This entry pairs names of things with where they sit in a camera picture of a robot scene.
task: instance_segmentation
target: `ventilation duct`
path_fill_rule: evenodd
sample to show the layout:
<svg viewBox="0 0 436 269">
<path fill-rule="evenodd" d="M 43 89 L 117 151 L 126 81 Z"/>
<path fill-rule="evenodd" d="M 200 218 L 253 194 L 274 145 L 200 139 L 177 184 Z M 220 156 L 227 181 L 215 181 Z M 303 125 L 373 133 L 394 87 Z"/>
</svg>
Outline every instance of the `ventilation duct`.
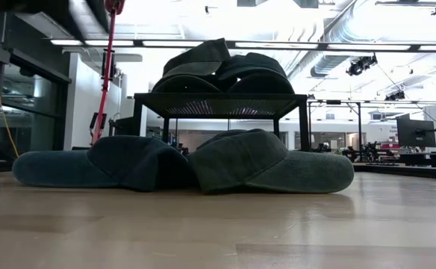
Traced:
<svg viewBox="0 0 436 269">
<path fill-rule="evenodd" d="M 237 0 L 238 7 L 256 7 L 268 0 Z"/>
<path fill-rule="evenodd" d="M 237 0 L 238 7 L 256 7 L 268 0 Z M 300 8 L 318 8 L 320 3 L 318 0 L 294 0 Z"/>
<path fill-rule="evenodd" d="M 351 43 L 351 42 L 370 42 L 376 37 L 359 37 L 349 29 L 349 23 L 353 20 L 354 12 L 359 7 L 351 7 L 334 25 L 334 27 L 323 36 L 322 41 L 328 43 Z M 331 70 L 347 60 L 350 55 L 325 55 L 323 52 L 309 52 L 288 74 L 289 78 L 310 70 L 311 76 L 315 78 L 326 77 Z"/>
</svg>

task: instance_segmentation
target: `black table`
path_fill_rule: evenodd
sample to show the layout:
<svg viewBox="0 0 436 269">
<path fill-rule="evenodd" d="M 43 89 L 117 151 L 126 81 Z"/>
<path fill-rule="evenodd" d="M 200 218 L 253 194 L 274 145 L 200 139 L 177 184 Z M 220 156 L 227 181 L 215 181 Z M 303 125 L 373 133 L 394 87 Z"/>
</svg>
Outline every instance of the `black table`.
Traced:
<svg viewBox="0 0 436 269">
<path fill-rule="evenodd" d="M 400 155 L 401 163 L 409 165 L 423 165 L 436 167 L 436 153 L 433 152 L 418 152 L 418 153 L 402 153 Z"/>
<path fill-rule="evenodd" d="M 163 117 L 163 141 L 168 141 L 170 119 L 272 120 L 279 137 L 279 120 L 299 108 L 299 131 L 308 137 L 308 97 L 302 94 L 136 93 L 134 135 L 140 135 L 142 106 Z M 302 151 L 309 140 L 301 139 Z"/>
</svg>

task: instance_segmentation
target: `white ceiling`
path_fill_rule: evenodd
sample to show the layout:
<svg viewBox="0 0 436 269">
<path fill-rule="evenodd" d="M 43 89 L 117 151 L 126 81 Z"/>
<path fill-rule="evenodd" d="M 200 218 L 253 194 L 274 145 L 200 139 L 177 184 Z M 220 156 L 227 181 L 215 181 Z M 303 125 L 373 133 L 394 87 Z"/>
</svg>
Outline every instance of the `white ceiling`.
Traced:
<svg viewBox="0 0 436 269">
<path fill-rule="evenodd" d="M 107 35 L 90 16 L 84 0 L 73 2 L 74 12 L 80 17 L 87 37 L 106 39 Z M 207 40 L 225 37 L 250 41 L 316 41 L 323 35 L 327 24 L 351 0 L 334 2 L 334 6 L 311 10 L 301 9 L 293 0 L 268 0 L 257 7 L 238 7 L 237 0 L 128 0 L 123 13 L 117 17 L 116 39 Z M 376 0 L 357 0 L 355 6 L 341 18 L 342 24 L 331 28 L 334 38 L 341 38 L 340 42 L 436 42 L 436 16 L 430 16 L 428 8 L 386 8 L 376 7 L 375 3 Z M 205 13 L 205 5 L 211 7 L 209 14 Z M 22 18 L 47 37 L 70 37 L 50 21 L 47 23 L 47 18 L 41 14 Z M 116 51 L 142 55 L 143 60 L 137 65 L 141 66 L 140 70 L 146 70 L 145 75 L 151 83 L 160 78 L 166 61 L 183 52 L 181 49 L 121 48 L 116 48 Z M 436 96 L 419 91 L 436 87 L 436 54 L 378 53 L 380 68 L 372 67 L 357 77 L 349 77 L 345 73 L 352 57 L 356 57 L 348 54 L 349 58 L 325 78 L 315 78 L 309 71 L 322 54 L 312 58 L 308 55 L 311 59 L 304 63 L 300 61 L 306 52 L 261 53 L 278 60 L 291 74 L 290 80 L 297 93 L 313 93 L 323 99 L 383 99 L 386 93 L 396 89 L 395 82 L 409 94 L 415 90 L 418 93 L 414 94 L 415 98 L 436 100 Z M 130 64 L 127 69 L 133 70 Z"/>
</svg>

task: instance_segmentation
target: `monitor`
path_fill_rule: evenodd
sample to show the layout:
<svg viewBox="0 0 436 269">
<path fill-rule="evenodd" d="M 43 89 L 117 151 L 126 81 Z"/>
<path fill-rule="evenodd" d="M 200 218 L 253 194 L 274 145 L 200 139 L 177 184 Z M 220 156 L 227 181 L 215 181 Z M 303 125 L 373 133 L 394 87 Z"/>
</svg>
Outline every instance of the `monitor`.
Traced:
<svg viewBox="0 0 436 269">
<path fill-rule="evenodd" d="M 436 147 L 435 132 L 432 130 L 433 121 L 397 119 L 400 146 Z"/>
<path fill-rule="evenodd" d="M 134 135 L 134 121 L 133 117 L 126 117 L 115 121 L 115 135 Z"/>
</svg>

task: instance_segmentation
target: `ceiling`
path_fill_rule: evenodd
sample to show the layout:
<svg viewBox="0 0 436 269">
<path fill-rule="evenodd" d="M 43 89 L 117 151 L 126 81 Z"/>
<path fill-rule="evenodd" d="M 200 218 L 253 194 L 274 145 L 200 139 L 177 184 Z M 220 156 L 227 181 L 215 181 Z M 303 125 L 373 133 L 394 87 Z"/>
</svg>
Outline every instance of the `ceiling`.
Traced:
<svg viewBox="0 0 436 269">
<path fill-rule="evenodd" d="M 301 8 L 294 0 L 267 0 L 256 7 L 239 7 L 238 0 L 128 0 L 117 17 L 116 39 L 229 40 L 333 43 L 436 43 L 433 7 L 382 7 L 376 0 L 320 0 L 320 8 Z M 74 0 L 88 39 L 108 36 L 94 21 L 83 0 Z M 21 16 L 48 38 L 71 38 L 43 14 Z M 139 55 L 151 83 L 162 66 L 183 49 L 116 48 Z M 362 54 L 349 52 L 260 51 L 280 62 L 297 93 L 322 99 L 384 99 L 404 89 L 415 99 L 436 101 L 436 54 L 377 53 L 379 65 L 360 76 L 345 70 Z M 82 52 L 94 58 L 96 49 Z"/>
</svg>

